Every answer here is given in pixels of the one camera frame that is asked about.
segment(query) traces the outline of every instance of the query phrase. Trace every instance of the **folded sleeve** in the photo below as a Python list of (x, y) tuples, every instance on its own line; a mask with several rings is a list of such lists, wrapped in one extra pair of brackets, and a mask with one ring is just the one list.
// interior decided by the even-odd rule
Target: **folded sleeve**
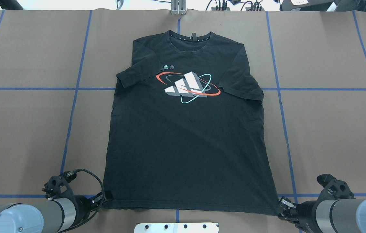
[(162, 71), (161, 62), (156, 53), (138, 41), (133, 41), (131, 66), (117, 74), (123, 87), (130, 87), (137, 82), (154, 77)]
[(235, 59), (223, 74), (219, 88), (243, 99), (263, 100), (263, 91), (251, 76), (245, 46), (242, 44)]

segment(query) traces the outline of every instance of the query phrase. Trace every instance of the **t-shirt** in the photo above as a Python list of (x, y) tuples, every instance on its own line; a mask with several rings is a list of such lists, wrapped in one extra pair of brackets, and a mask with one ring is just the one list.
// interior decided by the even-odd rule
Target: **t-shirt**
[(135, 40), (132, 57), (117, 74), (104, 208), (277, 215), (244, 44), (167, 31)]

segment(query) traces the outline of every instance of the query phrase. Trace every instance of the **shirt graphic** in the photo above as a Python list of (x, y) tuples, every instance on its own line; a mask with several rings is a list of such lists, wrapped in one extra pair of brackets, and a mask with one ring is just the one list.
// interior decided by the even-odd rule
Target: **shirt graphic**
[(195, 72), (186, 74), (161, 72), (156, 77), (158, 81), (165, 85), (168, 85), (167, 83), (174, 84), (166, 87), (164, 92), (170, 96), (181, 96), (180, 101), (183, 104), (190, 103), (198, 97), (206, 98), (220, 94), (217, 86), (211, 83), (210, 74), (198, 76)]

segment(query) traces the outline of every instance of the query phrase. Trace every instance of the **white paper label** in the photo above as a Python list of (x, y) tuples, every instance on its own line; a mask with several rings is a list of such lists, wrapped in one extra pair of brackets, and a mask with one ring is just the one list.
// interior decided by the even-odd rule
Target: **white paper label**
[(291, 0), (294, 6), (308, 4), (308, 0)]

